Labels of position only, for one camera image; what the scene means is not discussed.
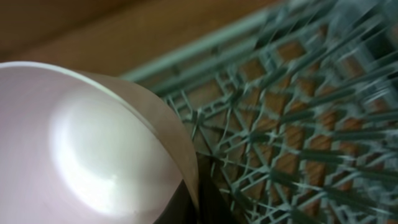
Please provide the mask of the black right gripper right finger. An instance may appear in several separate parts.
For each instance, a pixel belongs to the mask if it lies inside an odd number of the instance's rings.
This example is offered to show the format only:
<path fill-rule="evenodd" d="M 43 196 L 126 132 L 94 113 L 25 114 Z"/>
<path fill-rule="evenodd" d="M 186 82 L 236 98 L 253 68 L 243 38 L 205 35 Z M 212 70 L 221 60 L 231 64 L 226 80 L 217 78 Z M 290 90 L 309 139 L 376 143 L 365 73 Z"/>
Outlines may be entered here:
<path fill-rule="evenodd" d="M 199 168 L 200 221 L 203 224 L 238 224 L 210 176 L 210 160 L 197 154 Z"/>

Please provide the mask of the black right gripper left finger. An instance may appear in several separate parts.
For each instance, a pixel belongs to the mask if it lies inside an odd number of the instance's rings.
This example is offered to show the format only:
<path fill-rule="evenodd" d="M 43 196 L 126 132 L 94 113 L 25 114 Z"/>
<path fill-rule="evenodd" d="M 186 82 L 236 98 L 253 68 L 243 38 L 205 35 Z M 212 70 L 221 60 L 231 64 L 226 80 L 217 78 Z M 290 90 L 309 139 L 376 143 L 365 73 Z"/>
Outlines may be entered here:
<path fill-rule="evenodd" d="M 197 224 L 197 213 L 184 181 L 154 224 Z"/>

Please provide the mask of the small pink bowl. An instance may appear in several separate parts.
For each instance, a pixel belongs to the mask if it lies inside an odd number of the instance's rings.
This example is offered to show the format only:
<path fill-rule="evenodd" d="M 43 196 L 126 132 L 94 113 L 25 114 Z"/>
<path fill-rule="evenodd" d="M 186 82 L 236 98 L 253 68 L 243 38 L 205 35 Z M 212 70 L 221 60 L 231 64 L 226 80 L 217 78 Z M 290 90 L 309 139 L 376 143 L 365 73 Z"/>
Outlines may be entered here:
<path fill-rule="evenodd" d="M 154 223 L 184 187 L 192 140 L 135 83 L 38 62 L 1 64 L 1 222 Z"/>

